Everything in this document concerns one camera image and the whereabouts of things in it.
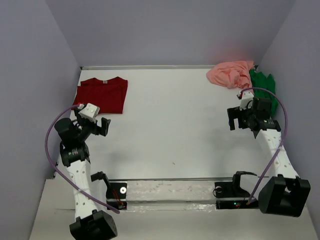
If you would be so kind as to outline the pink polo shirt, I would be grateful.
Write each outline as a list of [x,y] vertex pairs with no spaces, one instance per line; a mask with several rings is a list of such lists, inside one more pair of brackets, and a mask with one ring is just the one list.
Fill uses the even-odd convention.
[[228,89],[246,89],[252,87],[250,70],[253,68],[253,61],[228,61],[215,65],[206,73],[210,83]]

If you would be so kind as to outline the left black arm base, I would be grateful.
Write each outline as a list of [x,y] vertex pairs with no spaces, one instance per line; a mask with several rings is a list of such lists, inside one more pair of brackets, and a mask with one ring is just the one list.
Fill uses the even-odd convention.
[[105,202],[119,211],[127,209],[127,182],[110,181],[103,172],[97,172],[90,176],[97,198],[103,197]]

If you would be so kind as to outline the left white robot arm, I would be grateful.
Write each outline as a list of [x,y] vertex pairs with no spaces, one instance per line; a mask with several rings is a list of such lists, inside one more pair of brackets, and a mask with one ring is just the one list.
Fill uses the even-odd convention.
[[88,119],[78,121],[62,118],[54,124],[61,138],[61,160],[74,187],[75,220],[69,230],[76,240],[111,240],[118,235],[115,221],[103,205],[93,200],[93,191],[104,198],[110,194],[111,185],[103,172],[91,174],[89,148],[85,143],[91,134],[105,137],[111,121],[102,118],[101,126]]

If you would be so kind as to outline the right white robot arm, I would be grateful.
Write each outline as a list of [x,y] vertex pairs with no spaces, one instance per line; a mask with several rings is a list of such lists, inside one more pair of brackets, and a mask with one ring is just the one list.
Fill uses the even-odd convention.
[[230,130],[238,122],[240,129],[249,129],[262,149],[267,165],[261,175],[237,171],[230,183],[235,196],[245,194],[248,202],[257,202],[263,214],[299,217],[308,199],[311,185],[300,178],[283,146],[285,133],[271,118],[272,101],[245,91],[237,95],[239,106],[228,108]]

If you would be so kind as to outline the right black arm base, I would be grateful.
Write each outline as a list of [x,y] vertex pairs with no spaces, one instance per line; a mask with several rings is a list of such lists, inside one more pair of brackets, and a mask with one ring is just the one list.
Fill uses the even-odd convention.
[[254,200],[248,204],[250,193],[240,187],[242,175],[257,175],[248,171],[237,171],[232,180],[216,181],[212,191],[216,199],[215,206],[217,210],[236,210],[236,209],[258,209],[259,203]]

